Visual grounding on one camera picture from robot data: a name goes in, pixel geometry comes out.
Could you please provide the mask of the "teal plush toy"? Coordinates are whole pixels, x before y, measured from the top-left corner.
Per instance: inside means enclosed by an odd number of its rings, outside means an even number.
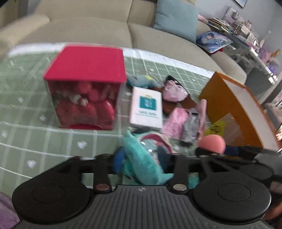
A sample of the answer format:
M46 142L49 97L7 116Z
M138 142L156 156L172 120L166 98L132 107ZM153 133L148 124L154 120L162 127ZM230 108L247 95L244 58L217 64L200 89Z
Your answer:
M165 173L173 148L169 138L154 131L127 131L121 148L114 154L112 170L142 185L163 185L173 177Z

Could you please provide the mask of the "white cluttered desk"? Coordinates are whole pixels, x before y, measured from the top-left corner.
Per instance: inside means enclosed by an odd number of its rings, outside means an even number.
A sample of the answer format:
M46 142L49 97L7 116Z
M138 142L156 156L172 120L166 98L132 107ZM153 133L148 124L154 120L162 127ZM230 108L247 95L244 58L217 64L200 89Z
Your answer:
M249 20L244 20L238 11L228 7L222 19L211 17L208 25L233 41L224 52L240 65L246 76L257 73L270 85L278 83L278 75L270 67L276 59L272 52L263 50L265 40L259 39Z

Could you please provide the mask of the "grey satin cloth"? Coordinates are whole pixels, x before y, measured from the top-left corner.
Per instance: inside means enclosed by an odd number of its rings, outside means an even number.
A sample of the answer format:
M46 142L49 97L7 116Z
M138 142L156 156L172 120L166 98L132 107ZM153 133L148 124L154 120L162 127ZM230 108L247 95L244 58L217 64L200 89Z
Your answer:
M183 124L181 141L192 144L195 140L197 140L199 129L200 113L195 108L191 108L188 111L188 119Z

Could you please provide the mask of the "white teal card box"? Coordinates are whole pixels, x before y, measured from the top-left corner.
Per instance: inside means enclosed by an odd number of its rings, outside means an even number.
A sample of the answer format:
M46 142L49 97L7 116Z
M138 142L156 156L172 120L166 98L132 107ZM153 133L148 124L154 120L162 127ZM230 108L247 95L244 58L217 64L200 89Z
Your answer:
M133 87L130 124L161 130L163 128L162 94L151 89Z

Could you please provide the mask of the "yellow plastic bag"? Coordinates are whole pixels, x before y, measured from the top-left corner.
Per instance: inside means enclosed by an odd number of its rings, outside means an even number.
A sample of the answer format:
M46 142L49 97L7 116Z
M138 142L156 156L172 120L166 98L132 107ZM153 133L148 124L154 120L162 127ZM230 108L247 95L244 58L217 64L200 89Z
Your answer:
M205 130L205 136L219 135L223 137L225 127L226 127L226 122L222 120L218 120L215 123L213 123L207 130Z

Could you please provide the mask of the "orange white cardboard box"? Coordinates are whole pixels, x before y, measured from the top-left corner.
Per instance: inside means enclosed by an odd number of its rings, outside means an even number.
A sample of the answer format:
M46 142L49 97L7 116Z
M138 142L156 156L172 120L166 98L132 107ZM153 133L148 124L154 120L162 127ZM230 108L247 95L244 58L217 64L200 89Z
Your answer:
M215 72L199 99L207 100L207 116L212 123L227 114L233 116L242 133L242 142L236 145L281 149L273 124L247 86Z

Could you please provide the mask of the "anime print pillow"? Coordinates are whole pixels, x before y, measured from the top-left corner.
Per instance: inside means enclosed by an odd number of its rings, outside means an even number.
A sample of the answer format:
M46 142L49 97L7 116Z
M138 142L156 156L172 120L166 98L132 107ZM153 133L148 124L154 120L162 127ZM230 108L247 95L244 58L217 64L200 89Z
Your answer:
M196 37L196 44L208 53L215 53L232 43L230 38L213 31L204 32Z

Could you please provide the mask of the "beige fabric sofa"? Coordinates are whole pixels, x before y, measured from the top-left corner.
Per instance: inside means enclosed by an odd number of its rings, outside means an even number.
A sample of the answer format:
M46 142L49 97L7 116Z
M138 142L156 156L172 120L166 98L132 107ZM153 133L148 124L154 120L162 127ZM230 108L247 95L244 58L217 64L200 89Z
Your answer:
M78 42L158 53L245 83L227 54L208 54L195 41L156 28L157 1L40 1L35 12L1 29L1 53L36 42Z

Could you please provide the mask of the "green grid tablecloth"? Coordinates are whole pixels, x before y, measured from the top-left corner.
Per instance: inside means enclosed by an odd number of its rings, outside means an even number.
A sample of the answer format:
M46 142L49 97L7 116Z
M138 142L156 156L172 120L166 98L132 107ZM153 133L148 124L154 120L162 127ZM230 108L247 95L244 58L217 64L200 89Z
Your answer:
M60 129L43 74L65 43L19 45L1 59L1 192L12 196L21 183L72 156L112 154L129 124L131 91L125 87L112 131ZM151 73L160 82L176 78L195 102L214 71L157 53L122 48L127 73Z

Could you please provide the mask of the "red lidded clear box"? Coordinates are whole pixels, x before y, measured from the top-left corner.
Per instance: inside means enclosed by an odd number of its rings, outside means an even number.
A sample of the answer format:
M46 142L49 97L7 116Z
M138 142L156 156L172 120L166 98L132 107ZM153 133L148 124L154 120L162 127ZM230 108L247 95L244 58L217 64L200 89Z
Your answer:
M68 45L44 74L61 128L112 130L127 77L123 50Z

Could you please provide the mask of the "light blue cushion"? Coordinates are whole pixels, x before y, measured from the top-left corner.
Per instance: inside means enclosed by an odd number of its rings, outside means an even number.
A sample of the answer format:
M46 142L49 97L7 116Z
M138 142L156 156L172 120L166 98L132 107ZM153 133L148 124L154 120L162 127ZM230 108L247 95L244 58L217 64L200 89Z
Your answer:
M161 0L157 2L154 29L170 33L195 43L198 10L188 1Z

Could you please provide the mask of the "pink round plush ball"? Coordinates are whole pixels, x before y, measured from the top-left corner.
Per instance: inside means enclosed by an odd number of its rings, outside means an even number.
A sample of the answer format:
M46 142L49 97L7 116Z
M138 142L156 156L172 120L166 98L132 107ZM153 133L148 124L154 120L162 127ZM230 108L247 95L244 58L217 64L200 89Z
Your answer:
M213 153L223 154L226 149L226 143L219 135L207 135L198 141L198 147Z

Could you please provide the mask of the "small blue plush toy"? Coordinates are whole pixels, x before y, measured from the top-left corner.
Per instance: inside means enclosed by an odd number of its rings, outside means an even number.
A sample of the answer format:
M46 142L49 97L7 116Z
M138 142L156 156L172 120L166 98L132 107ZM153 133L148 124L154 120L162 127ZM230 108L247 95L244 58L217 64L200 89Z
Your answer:
M133 75L127 73L127 84L132 87L140 87L140 88L161 88L161 84L156 81L154 78L146 75L146 74L137 74Z

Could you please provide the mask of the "pink sequin pouch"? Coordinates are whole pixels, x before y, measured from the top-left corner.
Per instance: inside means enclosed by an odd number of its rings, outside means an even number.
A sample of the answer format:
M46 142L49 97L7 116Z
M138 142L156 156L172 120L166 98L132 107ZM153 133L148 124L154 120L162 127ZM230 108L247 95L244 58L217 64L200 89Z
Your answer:
M168 102L178 103L188 97L188 92L175 80L168 80L162 92L163 99Z

